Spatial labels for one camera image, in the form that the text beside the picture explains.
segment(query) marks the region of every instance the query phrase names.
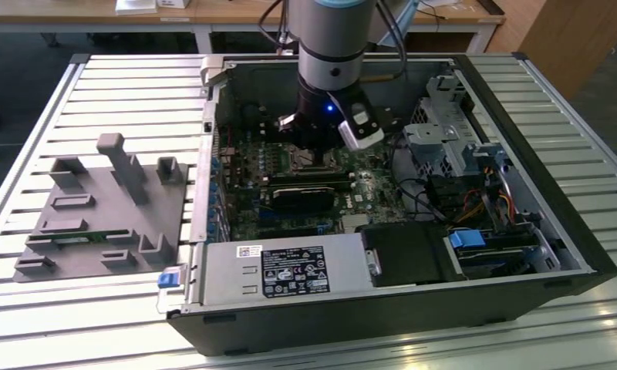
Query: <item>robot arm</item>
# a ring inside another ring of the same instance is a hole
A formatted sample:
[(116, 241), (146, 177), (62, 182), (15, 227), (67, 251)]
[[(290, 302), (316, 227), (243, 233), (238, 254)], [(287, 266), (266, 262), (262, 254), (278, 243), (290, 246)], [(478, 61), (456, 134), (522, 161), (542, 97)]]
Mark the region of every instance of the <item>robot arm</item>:
[(300, 41), (300, 94), (282, 131), (316, 157), (343, 144), (364, 149), (384, 138), (360, 86), (378, 0), (302, 0), (290, 5), (291, 34)]

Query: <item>wooden desk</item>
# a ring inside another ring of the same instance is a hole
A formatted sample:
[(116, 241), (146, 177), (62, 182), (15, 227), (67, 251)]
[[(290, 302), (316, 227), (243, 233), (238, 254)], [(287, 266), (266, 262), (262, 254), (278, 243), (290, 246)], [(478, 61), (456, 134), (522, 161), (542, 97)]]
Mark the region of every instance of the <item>wooden desk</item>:
[[(272, 0), (192, 0), (198, 3), (195, 20), (204, 32), (255, 32), (262, 14)], [(503, 15), (491, 15), (476, 0), (464, 0), (460, 5), (435, 8), (440, 20), (439, 32), (474, 33), (468, 52), (484, 52), (496, 26), (506, 20)], [(278, 29), (282, 6), (268, 16), (266, 28)], [(435, 17), (416, 13), (410, 32), (435, 32)]]
[[(116, 15), (115, 0), (0, 0), (0, 32), (192, 32), (200, 52), (210, 54), (211, 32), (256, 32), (271, 3), (192, 0), (186, 9), (159, 8), (156, 14)], [(447, 18), (440, 20), (439, 31), (475, 34), (468, 52), (483, 52), (504, 17), (491, 15), (476, 0), (436, 11)], [(271, 31), (278, 28), (279, 15), (280, 9), (268, 18), (266, 28)], [(410, 32), (435, 31), (435, 17), (418, 13)]]
[(0, 0), (0, 32), (195, 32), (196, 5), (116, 15), (116, 0)]

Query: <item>yellow wire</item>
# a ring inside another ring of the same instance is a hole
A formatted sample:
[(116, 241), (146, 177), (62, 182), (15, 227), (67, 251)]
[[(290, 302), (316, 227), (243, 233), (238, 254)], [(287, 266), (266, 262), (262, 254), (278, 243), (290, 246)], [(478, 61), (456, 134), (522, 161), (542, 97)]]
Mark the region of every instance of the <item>yellow wire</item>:
[(512, 209), (512, 203), (511, 203), (511, 200), (510, 198), (503, 195), (503, 194), (499, 194), (499, 196), (506, 200), (507, 202), (507, 220), (508, 221), (512, 221), (512, 215), (511, 215), (511, 209)]
[(464, 214), (464, 216), (462, 216), (455, 222), (456, 222), (456, 223), (463, 222), (467, 218), (475, 216), (483, 209), (484, 209), (484, 204), (483, 204), (483, 203), (479, 203), (479, 205), (475, 206), (474, 209), (470, 210), (470, 211)]

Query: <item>green circuit board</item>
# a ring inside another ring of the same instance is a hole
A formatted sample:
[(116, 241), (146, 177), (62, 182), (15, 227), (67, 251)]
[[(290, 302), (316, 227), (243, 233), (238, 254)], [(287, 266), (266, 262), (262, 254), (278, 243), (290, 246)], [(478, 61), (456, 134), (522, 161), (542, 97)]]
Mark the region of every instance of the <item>green circuit board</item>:
[(332, 150), (324, 156), (326, 172), (344, 173), (348, 189), (338, 190), (334, 207), (319, 214), (279, 217), (266, 206), (267, 177), (294, 177), (314, 168), (308, 151), (290, 143), (240, 142), (223, 151), (228, 164), (227, 199), (234, 241), (354, 232), (352, 222), (384, 223), (407, 220), (406, 208), (386, 168), (386, 148), (350, 152)]

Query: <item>3d-printed holder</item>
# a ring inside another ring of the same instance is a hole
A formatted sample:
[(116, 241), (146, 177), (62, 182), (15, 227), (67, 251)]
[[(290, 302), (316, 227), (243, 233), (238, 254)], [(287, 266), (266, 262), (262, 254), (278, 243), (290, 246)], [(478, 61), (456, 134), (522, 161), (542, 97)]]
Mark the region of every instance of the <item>3d-printed holder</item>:
[(114, 168), (86, 168), (58, 158), (52, 189), (28, 248), (16, 262), (18, 282), (162, 271), (176, 264), (188, 165), (174, 157), (142, 166), (124, 152), (120, 133), (103, 134), (100, 154)]

